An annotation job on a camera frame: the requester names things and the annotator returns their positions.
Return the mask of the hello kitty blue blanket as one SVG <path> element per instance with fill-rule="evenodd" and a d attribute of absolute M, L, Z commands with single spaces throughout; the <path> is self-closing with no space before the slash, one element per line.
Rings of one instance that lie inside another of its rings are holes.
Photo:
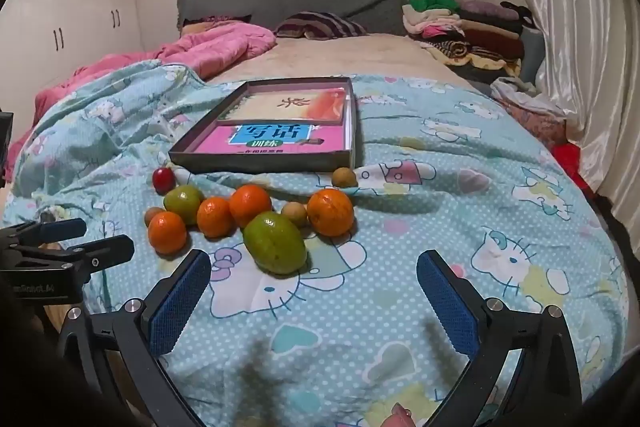
<path fill-rule="evenodd" d="M 585 395 L 623 360 L 629 298 L 615 247 L 582 191 L 497 103 L 431 79 L 359 76 L 354 226 L 305 236 L 309 269 L 260 271 L 240 233 L 194 247 L 208 287 L 163 365 L 209 426 L 378 426 L 395 404 L 424 423 L 461 373 L 416 278 L 434 249 L 509 308 L 559 307 Z M 183 66 L 132 65 L 58 102 L 17 161 L 3 220 L 80 218 L 134 257 L 93 275 L 94 312 L 145 295 L 175 265 L 143 216 L 183 133 L 230 94 Z"/>

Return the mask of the floral fabric bundle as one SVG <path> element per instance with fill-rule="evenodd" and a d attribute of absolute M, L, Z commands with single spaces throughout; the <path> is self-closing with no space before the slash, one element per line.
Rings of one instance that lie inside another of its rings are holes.
<path fill-rule="evenodd" d="M 548 150 L 568 142 L 567 115 L 533 83 L 499 77 L 489 88 L 491 98 Z"/>

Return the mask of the large green fruit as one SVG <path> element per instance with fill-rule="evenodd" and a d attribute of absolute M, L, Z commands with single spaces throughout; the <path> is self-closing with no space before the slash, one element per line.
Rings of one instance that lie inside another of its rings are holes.
<path fill-rule="evenodd" d="M 274 211 L 259 213 L 243 229 L 243 243 L 256 265 L 277 275 L 298 272 L 307 263 L 302 233 L 287 217 Z"/>

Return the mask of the small orange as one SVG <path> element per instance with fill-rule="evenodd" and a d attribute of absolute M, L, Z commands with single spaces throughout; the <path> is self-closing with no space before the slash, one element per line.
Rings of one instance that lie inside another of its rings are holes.
<path fill-rule="evenodd" d="M 186 245 L 188 230 L 182 218 L 171 211 L 155 213 L 148 226 L 148 241 L 160 256 L 170 257 Z"/>

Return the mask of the pile of folded clothes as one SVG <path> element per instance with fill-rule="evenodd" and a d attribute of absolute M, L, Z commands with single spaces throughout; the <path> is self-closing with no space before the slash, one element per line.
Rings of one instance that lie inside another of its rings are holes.
<path fill-rule="evenodd" d="M 410 0 L 408 36 L 458 76 L 486 87 L 499 78 L 535 83 L 544 36 L 524 5 L 485 0 Z"/>

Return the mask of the orange mandarin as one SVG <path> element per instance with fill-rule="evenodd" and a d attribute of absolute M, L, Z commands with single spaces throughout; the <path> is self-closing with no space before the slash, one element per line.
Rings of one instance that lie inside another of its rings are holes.
<path fill-rule="evenodd" d="M 203 200 L 196 214 L 196 225 L 208 239 L 229 235 L 235 228 L 235 222 L 228 200 L 218 196 Z"/>
<path fill-rule="evenodd" d="M 263 187 L 256 184 L 245 184 L 230 196 L 229 209 L 235 224 L 240 228 L 245 228 L 255 217 L 270 211 L 272 202 Z"/>

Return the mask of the pink workbook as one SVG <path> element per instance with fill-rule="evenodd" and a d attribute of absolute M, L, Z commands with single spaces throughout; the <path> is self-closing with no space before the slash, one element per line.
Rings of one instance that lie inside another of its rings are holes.
<path fill-rule="evenodd" d="M 318 124 L 242 124 L 217 126 L 192 147 L 199 154 L 258 153 L 311 154 L 345 150 L 348 141 L 341 126 Z"/>

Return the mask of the striped pillow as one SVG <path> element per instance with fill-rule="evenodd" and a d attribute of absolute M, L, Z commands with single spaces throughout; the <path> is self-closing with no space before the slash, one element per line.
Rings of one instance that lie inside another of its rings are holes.
<path fill-rule="evenodd" d="M 367 35 L 358 23 L 333 13 L 303 11 L 289 16 L 273 31 L 278 38 L 334 40 Z"/>

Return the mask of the orange cream booklet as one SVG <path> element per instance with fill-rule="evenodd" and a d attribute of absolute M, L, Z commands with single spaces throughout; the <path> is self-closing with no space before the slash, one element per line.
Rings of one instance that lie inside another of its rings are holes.
<path fill-rule="evenodd" d="M 347 91 L 337 88 L 247 90 L 218 121 L 341 122 Z"/>

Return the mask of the large orange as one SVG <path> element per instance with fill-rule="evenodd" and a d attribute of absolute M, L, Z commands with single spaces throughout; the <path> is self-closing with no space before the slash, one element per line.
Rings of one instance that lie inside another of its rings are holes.
<path fill-rule="evenodd" d="M 307 216 L 315 232 L 337 237 L 346 234 L 354 225 L 354 206 L 349 197 L 336 188 L 322 188 L 307 202 Z"/>

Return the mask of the grey cardboard tray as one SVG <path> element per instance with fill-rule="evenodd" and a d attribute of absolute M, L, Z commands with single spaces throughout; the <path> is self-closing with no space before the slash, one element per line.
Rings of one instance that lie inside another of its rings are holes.
<path fill-rule="evenodd" d="M 356 166 L 347 77 L 245 81 L 169 150 L 190 173 L 331 172 Z"/>

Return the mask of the small green fruit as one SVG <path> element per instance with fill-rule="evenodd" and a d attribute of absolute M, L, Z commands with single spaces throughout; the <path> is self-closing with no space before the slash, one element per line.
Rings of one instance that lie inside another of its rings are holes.
<path fill-rule="evenodd" d="M 198 208 L 205 199 L 201 190 L 193 185 L 179 185 L 169 191 L 163 199 L 164 207 L 178 215 L 190 227 L 195 225 Z"/>

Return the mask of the pink quilt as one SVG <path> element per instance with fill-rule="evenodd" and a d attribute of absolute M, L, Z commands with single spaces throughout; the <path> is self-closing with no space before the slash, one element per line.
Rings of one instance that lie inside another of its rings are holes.
<path fill-rule="evenodd" d="M 32 122 L 38 124 L 53 105 L 85 84 L 137 62 L 159 60 L 163 64 L 182 64 L 193 69 L 201 79 L 209 80 L 239 62 L 266 53 L 276 43 L 274 33 L 262 26 L 239 20 L 202 23 L 199 32 L 186 34 L 154 51 L 108 54 L 76 69 L 67 80 L 37 93 Z"/>

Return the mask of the white curtain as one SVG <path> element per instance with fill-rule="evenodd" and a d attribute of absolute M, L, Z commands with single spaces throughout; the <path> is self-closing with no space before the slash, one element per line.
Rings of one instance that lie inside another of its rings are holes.
<path fill-rule="evenodd" d="M 579 173 L 639 250 L 639 2 L 526 0 L 544 35 L 542 91 L 568 118 Z"/>

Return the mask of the red cherry tomato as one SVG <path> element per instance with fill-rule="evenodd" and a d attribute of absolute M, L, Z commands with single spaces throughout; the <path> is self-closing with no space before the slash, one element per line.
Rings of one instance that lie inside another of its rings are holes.
<path fill-rule="evenodd" d="M 156 168 L 152 173 L 152 185 L 157 194 L 167 194 L 176 187 L 175 173 L 169 167 Z"/>

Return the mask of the brown longan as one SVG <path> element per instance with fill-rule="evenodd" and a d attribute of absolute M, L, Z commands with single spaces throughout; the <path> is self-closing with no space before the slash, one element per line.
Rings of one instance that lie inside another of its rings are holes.
<path fill-rule="evenodd" d="M 148 210 L 146 210 L 143 216 L 145 226 L 149 228 L 153 218 L 157 216 L 159 213 L 162 213 L 164 211 L 165 209 L 160 207 L 151 207 Z"/>
<path fill-rule="evenodd" d="M 331 183 L 333 186 L 339 188 L 357 187 L 358 179 L 356 173 L 354 173 L 352 169 L 341 167 L 333 171 Z"/>
<path fill-rule="evenodd" d="M 290 220 L 297 228 L 305 228 L 308 225 L 306 206 L 300 202 L 287 202 L 280 211 L 281 215 Z"/>

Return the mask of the red cloth item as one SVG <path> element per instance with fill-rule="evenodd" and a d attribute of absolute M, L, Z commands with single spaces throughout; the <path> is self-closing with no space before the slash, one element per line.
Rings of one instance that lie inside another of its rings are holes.
<path fill-rule="evenodd" d="M 590 185 L 579 172 L 580 148 L 570 142 L 556 144 L 551 149 L 553 158 L 562 167 L 567 176 L 576 184 L 586 199 L 593 199 L 594 193 Z"/>

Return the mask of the white wardrobe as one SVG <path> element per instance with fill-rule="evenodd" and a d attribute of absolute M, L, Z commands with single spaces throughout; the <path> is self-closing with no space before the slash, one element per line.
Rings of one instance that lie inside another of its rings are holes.
<path fill-rule="evenodd" d="M 106 54 L 140 50 L 136 0 L 6 0 L 1 108 L 13 131 L 32 125 L 35 96 Z"/>

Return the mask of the beige bed sheet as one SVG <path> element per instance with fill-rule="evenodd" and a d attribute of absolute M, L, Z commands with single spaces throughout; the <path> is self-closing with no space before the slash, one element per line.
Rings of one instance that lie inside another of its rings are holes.
<path fill-rule="evenodd" d="M 415 41 L 386 34 L 328 41 L 280 39 L 271 50 L 231 66 L 212 81 L 348 75 L 422 78 L 471 87 Z"/>

